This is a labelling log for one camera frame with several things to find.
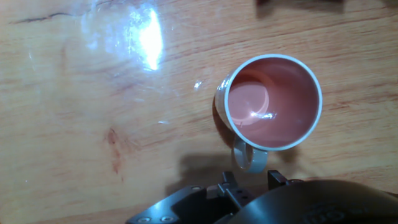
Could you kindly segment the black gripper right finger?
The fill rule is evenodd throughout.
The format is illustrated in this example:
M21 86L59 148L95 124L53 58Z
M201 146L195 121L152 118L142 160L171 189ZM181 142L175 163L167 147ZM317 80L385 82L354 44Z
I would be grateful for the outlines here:
M267 171L268 190L274 190L278 187L301 183L301 179L287 179L277 170Z

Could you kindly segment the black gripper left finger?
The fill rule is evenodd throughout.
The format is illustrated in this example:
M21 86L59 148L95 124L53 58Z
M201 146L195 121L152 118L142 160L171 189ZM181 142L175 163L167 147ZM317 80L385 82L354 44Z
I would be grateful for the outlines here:
M253 200L248 190L239 187L232 172L223 172L216 186L184 187L134 215L126 224L225 224Z

